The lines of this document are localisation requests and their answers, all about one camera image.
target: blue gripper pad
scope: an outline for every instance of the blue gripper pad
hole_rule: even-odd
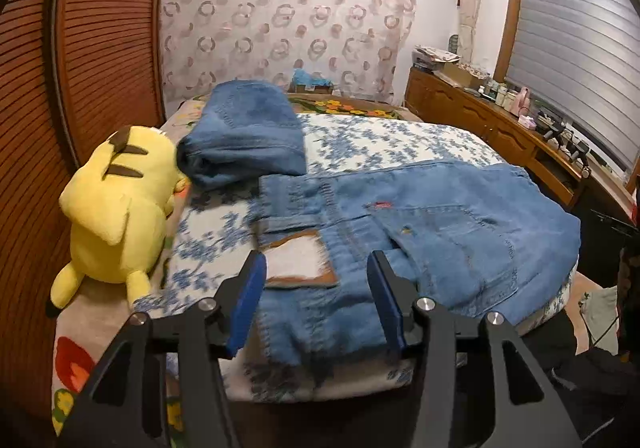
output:
[[[243,280],[244,283],[239,288],[236,305],[229,314],[229,337],[226,341],[229,358],[234,357],[239,349],[244,347],[249,335],[249,327],[254,320],[255,310],[267,279],[267,259],[265,256],[258,251],[252,251],[236,278],[239,279],[239,283],[242,283]]]
[[[395,276],[382,251],[374,251],[369,254],[367,281],[380,317],[380,324],[385,332],[386,344],[394,352],[401,353],[406,348],[406,341],[402,333],[402,313],[383,270]]]

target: jar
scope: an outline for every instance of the jar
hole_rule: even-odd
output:
[[[513,103],[515,103],[515,101],[516,101],[516,95],[517,95],[517,92],[507,92],[507,94],[504,96],[504,102],[502,104],[502,107],[506,111],[510,111],[511,110],[511,107],[513,106]]]
[[[491,89],[488,92],[488,94],[493,97],[494,99],[496,99],[498,97],[498,88],[500,87],[500,84],[497,81],[492,81],[491,83]]]
[[[507,92],[509,92],[509,89],[507,89],[507,85],[501,83],[498,87],[498,95],[495,98],[495,104],[497,104],[498,106],[502,106],[504,104],[504,98],[506,97]]]

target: flower print blanket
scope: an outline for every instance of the flower print blanket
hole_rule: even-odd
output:
[[[201,100],[188,101],[162,129],[178,141],[193,127],[202,106]],[[479,166],[502,161],[474,135],[449,126],[384,117],[306,113],[298,117],[305,134],[307,169],[311,174],[375,170],[440,158],[457,158]],[[154,293],[136,302],[136,309],[146,310],[153,317],[181,312],[194,301],[214,294],[223,279],[237,274],[249,251],[256,246],[248,218],[254,188],[247,185],[233,191],[207,193],[191,190],[177,200],[176,209],[167,221],[170,238],[151,277]],[[564,307],[573,272],[567,275],[567,282],[559,288],[556,297],[518,326],[521,333],[545,322]],[[80,356],[81,362],[74,365],[69,363],[71,368],[65,368],[66,372],[60,375],[54,371],[54,423],[62,422],[68,412],[84,371],[90,370],[85,365],[92,366],[89,360],[97,362],[129,312],[124,286],[87,279],[78,297],[58,317],[54,358],[61,346],[65,349],[68,343],[66,340],[60,343],[62,337],[69,338],[88,356]],[[336,365],[332,375],[320,384],[304,368],[268,364],[254,331],[238,356],[229,362],[222,360],[221,368],[230,399],[258,402],[372,394],[403,386],[411,381],[412,374],[410,362],[379,358]],[[170,372],[177,370],[175,360],[169,360],[169,369]],[[170,383],[170,388],[175,388],[175,384]],[[180,426],[177,404],[172,406],[170,417]]]

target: wooden dresser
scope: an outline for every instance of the wooden dresser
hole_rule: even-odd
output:
[[[578,200],[584,187],[580,170],[495,103],[416,68],[411,69],[405,103],[426,123],[448,124],[476,134],[507,162],[533,173],[565,208],[572,208]]]

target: metal screw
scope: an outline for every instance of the metal screw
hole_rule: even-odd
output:
[[[436,303],[431,298],[418,298],[415,304],[421,311],[431,311],[436,306]]]
[[[491,325],[502,325],[504,323],[504,316],[496,311],[491,311],[487,314],[486,320],[491,323]]]
[[[201,311],[212,311],[218,304],[213,298],[203,298],[198,302],[198,308]]]
[[[134,313],[129,317],[129,323],[131,325],[143,325],[146,322],[146,314]]]

